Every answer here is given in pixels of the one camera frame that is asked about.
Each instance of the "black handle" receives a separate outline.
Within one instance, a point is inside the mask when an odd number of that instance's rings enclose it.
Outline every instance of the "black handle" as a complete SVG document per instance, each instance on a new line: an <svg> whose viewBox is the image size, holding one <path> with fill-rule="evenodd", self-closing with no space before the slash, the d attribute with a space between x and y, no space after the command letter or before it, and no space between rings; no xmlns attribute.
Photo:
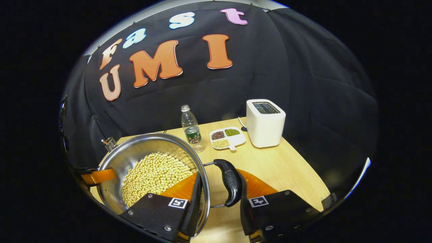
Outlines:
<svg viewBox="0 0 432 243"><path fill-rule="evenodd" d="M216 159L213 163L222 171L222 181L228 191L225 206L231 207L241 199L242 182L240 175L229 161Z"/></svg>

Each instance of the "bottle cap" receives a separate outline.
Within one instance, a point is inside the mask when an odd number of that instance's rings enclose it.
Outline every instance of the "bottle cap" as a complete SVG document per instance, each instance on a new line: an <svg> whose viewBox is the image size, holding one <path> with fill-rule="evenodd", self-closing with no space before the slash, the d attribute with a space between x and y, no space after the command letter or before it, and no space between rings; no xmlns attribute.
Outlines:
<svg viewBox="0 0 432 243"><path fill-rule="evenodd" d="M181 106L181 111L182 112L187 112L187 111L190 111L191 109L189 108L189 105L183 105L183 106Z"/></svg>

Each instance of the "orange letter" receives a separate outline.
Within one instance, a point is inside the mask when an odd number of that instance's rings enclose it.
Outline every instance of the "orange letter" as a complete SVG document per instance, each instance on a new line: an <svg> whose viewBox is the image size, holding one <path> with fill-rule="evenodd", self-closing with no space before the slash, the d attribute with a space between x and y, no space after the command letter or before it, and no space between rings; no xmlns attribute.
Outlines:
<svg viewBox="0 0 432 243"><path fill-rule="evenodd" d="M232 61L228 59L226 53L225 41L228 40L227 35L206 35L203 37L209 44L210 62L207 67L210 69L228 68L232 66Z"/></svg>
<svg viewBox="0 0 432 243"><path fill-rule="evenodd" d="M109 55L113 55L115 50L117 50L117 45L120 44L120 42L122 41L122 39L118 39L116 42L114 42L114 44L110 45L104 52L102 52L102 65L99 68L99 70L102 70L102 68L104 68L108 62L111 61L112 57L110 57Z"/></svg>
<svg viewBox="0 0 432 243"><path fill-rule="evenodd" d="M135 83L133 86L139 88L147 84L148 80L144 78L143 71L152 81L155 81L159 65L161 66L159 77L162 79L182 74L183 69L178 67L177 59L175 58L175 46L177 44L178 41L167 41L160 44L154 58L151 58L145 51L139 51L130 56L129 60L133 62L133 69L135 71Z"/></svg>
<svg viewBox="0 0 432 243"><path fill-rule="evenodd" d="M112 79L114 81L114 91L111 92L108 87L108 73L102 75L102 77L99 79L99 82L101 82L102 85L102 92L104 93L105 99L109 101L113 101L117 99L117 97L120 95L120 80L118 78L118 69L120 65L115 65L112 67L110 73L112 74Z"/></svg>

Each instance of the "plastic water bottle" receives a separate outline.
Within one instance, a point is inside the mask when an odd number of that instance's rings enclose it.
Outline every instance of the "plastic water bottle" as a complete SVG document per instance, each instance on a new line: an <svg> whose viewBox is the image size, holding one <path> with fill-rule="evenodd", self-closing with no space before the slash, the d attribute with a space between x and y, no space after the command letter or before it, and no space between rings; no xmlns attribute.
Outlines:
<svg viewBox="0 0 432 243"><path fill-rule="evenodd" d="M192 114L189 105L181 106L181 112L183 113L181 115L181 126L183 127L186 139L195 152L199 153L204 150L204 144L201 142L202 137L197 119Z"/></svg>

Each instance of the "table surface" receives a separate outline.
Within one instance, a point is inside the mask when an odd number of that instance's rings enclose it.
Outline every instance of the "table surface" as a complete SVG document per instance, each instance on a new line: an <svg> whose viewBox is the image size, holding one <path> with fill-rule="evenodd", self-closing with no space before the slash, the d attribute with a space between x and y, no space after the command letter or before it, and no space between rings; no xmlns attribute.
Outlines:
<svg viewBox="0 0 432 243"><path fill-rule="evenodd" d="M241 120L247 126L246 118L243 117ZM315 209L323 211L321 201L330 192L314 169L284 138L281 139L280 144L277 146L257 148L251 143L248 133L242 131L246 137L246 142L236 146L235 151L231 151L229 148L224 150L214 149L210 143L210 132L232 126L242 127L238 119L199 125L205 148L197 154L203 164L212 162L214 159L225 159L237 169L255 175L279 192L288 189L292 190ZM166 133L186 141L183 128L167 130ZM117 143L121 144L133 137L122 137ZM205 170L210 187L210 205L224 204L228 192L223 185L220 169L216 166L206 166ZM92 187L91 192L101 202L96 187ZM249 243L249 239L243 233L241 226L240 202L230 208L211 208L206 225L192 241L195 243Z"/></svg>

